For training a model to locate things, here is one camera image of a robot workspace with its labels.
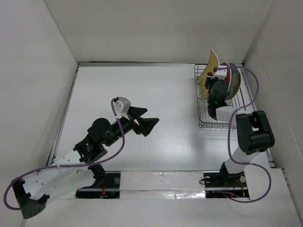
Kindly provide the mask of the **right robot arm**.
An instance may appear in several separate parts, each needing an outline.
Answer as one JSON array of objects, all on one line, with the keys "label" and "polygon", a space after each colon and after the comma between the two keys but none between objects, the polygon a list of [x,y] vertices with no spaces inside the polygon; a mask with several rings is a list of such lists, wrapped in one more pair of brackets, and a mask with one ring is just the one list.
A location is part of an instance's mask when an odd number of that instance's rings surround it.
[{"label": "right robot arm", "polygon": [[229,127],[236,126],[238,147],[231,157],[223,162],[218,173],[208,173],[205,184],[208,187],[231,187],[244,176],[244,168],[259,153],[266,151],[275,144],[267,115],[258,110],[251,113],[237,111],[225,102],[228,85],[225,80],[206,79],[208,89],[208,114],[217,121],[231,122]]}]

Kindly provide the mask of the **blue and white floral plate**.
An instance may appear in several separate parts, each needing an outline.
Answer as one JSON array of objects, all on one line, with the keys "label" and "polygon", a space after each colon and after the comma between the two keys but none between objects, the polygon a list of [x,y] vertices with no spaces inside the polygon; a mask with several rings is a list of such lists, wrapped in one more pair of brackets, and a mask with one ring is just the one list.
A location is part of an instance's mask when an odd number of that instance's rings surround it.
[{"label": "blue and white floral plate", "polygon": [[230,82],[230,86],[229,86],[229,89],[228,89],[228,96],[227,96],[227,99],[232,99],[234,98],[234,91],[235,91],[235,88],[236,88],[236,83],[237,83],[237,70],[238,68],[236,67],[236,65],[234,63],[229,63],[230,65],[230,69],[231,69],[231,82]]}]

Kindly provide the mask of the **square yellow bamboo plate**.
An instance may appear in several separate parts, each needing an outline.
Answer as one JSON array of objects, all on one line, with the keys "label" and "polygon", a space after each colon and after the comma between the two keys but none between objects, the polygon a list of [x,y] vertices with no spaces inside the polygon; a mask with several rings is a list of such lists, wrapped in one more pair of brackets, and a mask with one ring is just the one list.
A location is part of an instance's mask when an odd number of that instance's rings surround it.
[{"label": "square yellow bamboo plate", "polygon": [[214,74],[214,68],[217,68],[218,66],[219,66],[218,56],[213,51],[213,49],[211,49],[209,61],[204,71],[198,77],[202,89],[201,98],[204,98],[208,94],[208,89],[205,86],[208,74],[210,73],[210,75],[212,76]]}]

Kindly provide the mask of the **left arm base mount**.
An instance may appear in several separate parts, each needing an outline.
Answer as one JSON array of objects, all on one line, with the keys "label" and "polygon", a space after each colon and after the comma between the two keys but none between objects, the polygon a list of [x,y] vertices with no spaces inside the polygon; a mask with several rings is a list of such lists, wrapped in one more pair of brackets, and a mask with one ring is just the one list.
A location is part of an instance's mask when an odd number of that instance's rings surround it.
[{"label": "left arm base mount", "polygon": [[107,179],[103,184],[80,188],[76,191],[78,199],[119,199],[121,172],[107,172]]}]

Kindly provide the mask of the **red and teal floral plate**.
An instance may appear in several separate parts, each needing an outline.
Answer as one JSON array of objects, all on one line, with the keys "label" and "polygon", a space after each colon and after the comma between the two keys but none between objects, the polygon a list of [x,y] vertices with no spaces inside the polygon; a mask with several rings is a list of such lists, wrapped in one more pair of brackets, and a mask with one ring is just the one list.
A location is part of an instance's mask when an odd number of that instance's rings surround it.
[{"label": "red and teal floral plate", "polygon": [[[226,63],[226,62],[221,63],[221,66],[230,67],[230,65],[228,63]],[[231,69],[227,69],[224,81],[227,82],[228,86],[230,86],[230,82],[231,82]]]}]

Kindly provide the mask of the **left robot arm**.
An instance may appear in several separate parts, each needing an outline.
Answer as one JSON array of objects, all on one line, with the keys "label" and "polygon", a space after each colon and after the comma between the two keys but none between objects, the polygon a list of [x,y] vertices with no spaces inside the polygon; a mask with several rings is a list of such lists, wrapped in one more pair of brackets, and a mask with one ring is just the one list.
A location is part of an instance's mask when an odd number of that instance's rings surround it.
[{"label": "left robot arm", "polygon": [[12,184],[17,203],[24,219],[41,213],[53,200],[82,187],[102,188],[108,175],[102,163],[106,147],[134,131],[148,136],[158,118],[143,118],[146,108],[130,107],[126,116],[110,123],[106,118],[96,119],[88,128],[87,136],[56,163],[39,169],[29,178],[21,177]]}]

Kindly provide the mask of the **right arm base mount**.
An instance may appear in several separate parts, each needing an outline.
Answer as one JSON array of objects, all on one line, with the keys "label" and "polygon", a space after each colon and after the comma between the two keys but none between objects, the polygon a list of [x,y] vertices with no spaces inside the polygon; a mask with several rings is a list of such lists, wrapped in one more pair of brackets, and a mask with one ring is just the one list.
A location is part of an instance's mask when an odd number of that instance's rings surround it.
[{"label": "right arm base mount", "polygon": [[205,186],[206,198],[248,198],[249,191],[244,173],[224,180],[219,172],[204,172],[199,181]]}]

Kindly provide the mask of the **round yellow woven plate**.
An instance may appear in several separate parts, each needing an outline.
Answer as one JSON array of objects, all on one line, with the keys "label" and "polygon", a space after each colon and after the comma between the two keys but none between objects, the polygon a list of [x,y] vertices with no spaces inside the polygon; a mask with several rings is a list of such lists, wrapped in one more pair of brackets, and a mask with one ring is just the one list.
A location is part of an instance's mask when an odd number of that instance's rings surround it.
[{"label": "round yellow woven plate", "polygon": [[234,91],[234,95],[236,95],[241,87],[241,71],[237,70],[237,83],[236,83],[236,88]]}]

